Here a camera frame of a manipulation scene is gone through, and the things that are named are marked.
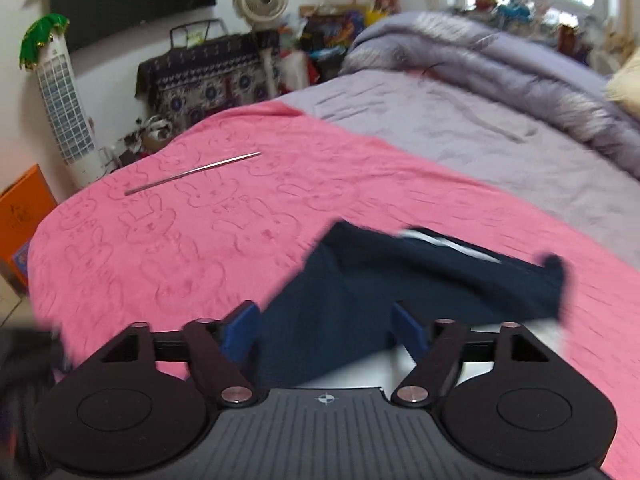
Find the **navy and white jacket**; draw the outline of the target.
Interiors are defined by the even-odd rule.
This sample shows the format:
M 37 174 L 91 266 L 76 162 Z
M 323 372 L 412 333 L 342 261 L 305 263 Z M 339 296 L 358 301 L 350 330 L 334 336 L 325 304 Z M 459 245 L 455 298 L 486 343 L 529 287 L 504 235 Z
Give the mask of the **navy and white jacket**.
M 250 366 L 260 388 L 297 387 L 390 348 L 395 304 L 469 326 L 559 318 L 566 271 L 432 231 L 334 223 L 262 314 Z

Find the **pink rabbit print blanket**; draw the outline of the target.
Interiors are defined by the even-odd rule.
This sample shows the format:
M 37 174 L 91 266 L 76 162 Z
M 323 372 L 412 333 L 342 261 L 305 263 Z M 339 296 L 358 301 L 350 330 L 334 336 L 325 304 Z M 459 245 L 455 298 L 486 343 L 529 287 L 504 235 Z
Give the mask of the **pink rabbit print blanket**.
M 124 196 L 253 152 L 262 155 Z M 270 299 L 338 219 L 390 233 L 426 226 L 524 260 L 563 257 L 566 354 L 620 416 L 606 469 L 638 477 L 639 265 L 526 200 L 279 101 L 209 118 L 58 206 L 30 243 L 30 300 L 83 360 L 132 321 L 175 328 Z

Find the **thin metal rod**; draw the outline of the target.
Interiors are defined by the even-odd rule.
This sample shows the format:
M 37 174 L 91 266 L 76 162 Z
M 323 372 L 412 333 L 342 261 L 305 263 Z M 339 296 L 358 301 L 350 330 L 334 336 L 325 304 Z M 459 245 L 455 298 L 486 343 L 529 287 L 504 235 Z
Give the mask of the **thin metal rod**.
M 180 174 L 172 174 L 169 177 L 164 177 L 164 178 L 161 178 L 160 180 L 145 183 L 144 185 L 137 186 L 136 188 L 128 188 L 128 190 L 124 192 L 124 196 L 131 196 L 134 194 L 138 194 L 143 191 L 149 190 L 150 188 L 156 188 L 157 186 L 164 185 L 169 182 L 174 182 L 182 178 L 192 176 L 192 174 L 199 174 L 200 172 L 217 169 L 223 166 L 232 165 L 232 164 L 235 164 L 236 162 L 242 162 L 243 160 L 259 157 L 260 155 L 262 155 L 262 152 L 253 152 L 253 153 L 247 153 L 243 155 L 226 158 L 223 160 L 217 160 L 216 162 L 211 162 L 210 164 L 206 164 L 203 166 L 195 167 L 195 168 L 180 172 Z

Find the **purple bed sheet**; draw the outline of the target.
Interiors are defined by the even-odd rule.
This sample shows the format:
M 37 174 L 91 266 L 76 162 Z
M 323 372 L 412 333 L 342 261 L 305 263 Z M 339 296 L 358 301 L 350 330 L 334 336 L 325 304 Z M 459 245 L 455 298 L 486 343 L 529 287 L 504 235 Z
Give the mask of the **purple bed sheet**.
M 639 264 L 639 183 L 525 114 L 427 76 L 362 72 L 283 102 L 502 188 Z

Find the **orange cardboard box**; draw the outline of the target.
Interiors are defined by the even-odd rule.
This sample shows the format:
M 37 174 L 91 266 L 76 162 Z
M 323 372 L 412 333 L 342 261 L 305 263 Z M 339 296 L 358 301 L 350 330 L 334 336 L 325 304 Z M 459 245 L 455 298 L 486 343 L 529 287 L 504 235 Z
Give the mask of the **orange cardboard box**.
M 28 286 L 29 243 L 39 223 L 56 207 L 49 185 L 38 165 L 31 166 L 1 193 L 1 261 L 24 286 Z

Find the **patterned dark cloth covered cabinet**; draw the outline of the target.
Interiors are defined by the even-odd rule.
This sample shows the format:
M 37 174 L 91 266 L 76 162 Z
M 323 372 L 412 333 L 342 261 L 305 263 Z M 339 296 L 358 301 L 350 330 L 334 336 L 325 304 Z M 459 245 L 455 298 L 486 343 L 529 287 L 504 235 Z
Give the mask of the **patterned dark cloth covered cabinet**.
M 280 84 L 275 30 L 226 35 L 195 47 L 175 47 L 138 66 L 136 97 L 182 133 L 229 108 L 275 98 Z

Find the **white tower fan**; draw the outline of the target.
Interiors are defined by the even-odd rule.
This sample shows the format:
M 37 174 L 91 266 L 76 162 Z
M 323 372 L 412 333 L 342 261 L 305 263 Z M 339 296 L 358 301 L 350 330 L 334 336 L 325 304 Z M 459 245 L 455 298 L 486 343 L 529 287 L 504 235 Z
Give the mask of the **white tower fan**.
M 20 67 L 36 75 L 44 110 L 66 169 L 76 188 L 105 174 L 89 118 L 81 104 L 65 33 L 70 20 L 50 13 L 24 33 Z

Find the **purple patterned folded quilt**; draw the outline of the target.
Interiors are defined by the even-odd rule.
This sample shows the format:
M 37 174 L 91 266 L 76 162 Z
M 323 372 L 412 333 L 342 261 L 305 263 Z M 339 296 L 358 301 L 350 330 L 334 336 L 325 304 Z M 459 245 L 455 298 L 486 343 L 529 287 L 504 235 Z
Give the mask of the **purple patterned folded quilt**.
M 439 79 L 542 120 L 639 174 L 639 122 L 589 67 L 533 41 L 446 12 L 405 12 L 366 28 L 342 74 L 430 70 Z

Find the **cream puffy down jacket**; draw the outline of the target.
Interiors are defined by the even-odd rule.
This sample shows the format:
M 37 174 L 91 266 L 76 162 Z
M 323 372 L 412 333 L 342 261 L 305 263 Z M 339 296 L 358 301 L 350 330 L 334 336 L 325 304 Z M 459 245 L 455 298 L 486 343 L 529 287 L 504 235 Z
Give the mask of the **cream puffy down jacket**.
M 610 101 L 622 104 L 627 110 L 639 113 L 640 103 L 640 49 L 628 58 L 624 66 L 606 85 Z

